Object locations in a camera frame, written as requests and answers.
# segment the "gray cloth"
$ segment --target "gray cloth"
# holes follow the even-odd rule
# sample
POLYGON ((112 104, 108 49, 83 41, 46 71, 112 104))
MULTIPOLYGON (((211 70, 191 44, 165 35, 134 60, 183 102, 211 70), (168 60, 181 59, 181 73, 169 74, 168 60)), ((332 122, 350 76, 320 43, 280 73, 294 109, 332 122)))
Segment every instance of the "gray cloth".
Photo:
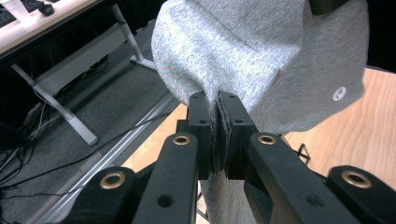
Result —
MULTIPOLYGON (((305 131, 363 93, 367 6, 350 0, 313 16, 308 0, 171 0, 158 16, 158 72, 183 104, 205 91, 238 95, 258 129, 305 131)), ((254 223, 242 181, 202 182, 211 223, 254 223)))

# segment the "white desk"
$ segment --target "white desk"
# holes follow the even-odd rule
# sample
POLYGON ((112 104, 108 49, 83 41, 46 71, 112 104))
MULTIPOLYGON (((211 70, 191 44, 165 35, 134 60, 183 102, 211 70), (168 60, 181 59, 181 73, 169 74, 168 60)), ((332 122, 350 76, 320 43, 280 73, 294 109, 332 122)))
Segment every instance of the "white desk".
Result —
POLYGON ((117 0, 62 0, 53 4, 53 7, 55 13, 49 17, 42 16, 36 10, 31 13, 31 22, 20 23, 14 21, 0 29, 0 61, 10 63, 10 66, 35 91, 61 113, 84 141, 92 146, 98 141, 97 136, 76 115, 59 104, 53 94, 79 74, 87 71, 90 66, 105 57, 125 40, 128 41, 131 50, 134 52, 134 56, 131 58, 132 62, 153 70, 156 70, 156 68, 153 62, 143 57, 128 24, 122 17, 117 6, 117 0), (32 79, 17 65, 18 57, 30 47, 39 45, 41 39, 49 39, 51 35, 64 30, 64 27, 69 27, 71 24, 77 23, 78 20, 89 17, 93 11, 106 7, 111 7, 118 23, 56 64, 36 80, 32 79))

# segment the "gray floor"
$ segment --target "gray floor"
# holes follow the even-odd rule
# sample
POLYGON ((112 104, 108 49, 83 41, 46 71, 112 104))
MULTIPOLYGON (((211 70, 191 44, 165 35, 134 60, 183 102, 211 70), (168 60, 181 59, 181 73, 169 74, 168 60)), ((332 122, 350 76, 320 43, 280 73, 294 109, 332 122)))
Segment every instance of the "gray floor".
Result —
MULTIPOLYGON (((150 60, 153 25, 154 21, 135 37, 144 56, 150 60)), ((78 83, 67 93, 66 107, 75 112, 98 135, 99 143, 94 147, 88 147, 63 119, 56 119, 39 139, 31 161, 8 184, 88 155, 113 136, 135 126, 168 93, 156 72, 129 62, 131 54, 128 45, 124 43, 109 55, 108 67, 104 72, 78 83)), ((171 112, 177 104, 178 102, 173 100, 164 112, 171 112)), ((56 117, 57 113, 54 112, 51 116, 56 117)), ((121 165, 162 120, 150 124, 113 164, 121 165)), ((23 183, 14 190, 5 191, 3 197, 64 192, 118 140, 119 138, 110 142, 85 161, 23 183)), ((58 199, 56 196, 35 196, 2 200, 2 218, 10 223, 36 223, 35 220, 39 220, 58 199)))

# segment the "white button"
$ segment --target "white button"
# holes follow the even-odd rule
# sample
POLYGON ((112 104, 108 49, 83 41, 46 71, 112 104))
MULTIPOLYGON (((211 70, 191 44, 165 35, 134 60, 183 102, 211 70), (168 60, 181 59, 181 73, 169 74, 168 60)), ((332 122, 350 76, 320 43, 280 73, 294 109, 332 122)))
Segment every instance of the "white button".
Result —
POLYGON ((340 101, 344 98, 344 96, 346 96, 346 94, 347 94, 347 88, 340 87, 338 88, 338 90, 334 92, 334 94, 332 95, 332 99, 334 101, 340 101))

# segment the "wooden tabletop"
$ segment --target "wooden tabletop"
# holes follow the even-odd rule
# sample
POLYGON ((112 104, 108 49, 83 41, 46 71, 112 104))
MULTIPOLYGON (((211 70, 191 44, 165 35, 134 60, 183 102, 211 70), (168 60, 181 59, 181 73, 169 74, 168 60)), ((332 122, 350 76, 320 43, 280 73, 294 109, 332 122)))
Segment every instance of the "wooden tabletop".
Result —
MULTIPOLYGON (((347 109, 303 133, 289 133, 293 148, 305 143, 309 168, 327 175, 336 165, 360 167, 396 189, 396 75, 366 69, 366 93, 347 109)), ((186 118, 180 105, 123 164, 138 172, 156 161, 164 139, 186 118)))
POLYGON ((21 42, 48 29, 53 24, 66 19, 97 0, 63 0, 53 3, 55 13, 44 17, 38 10, 30 13, 30 22, 14 21, 0 28, 0 54, 21 42))

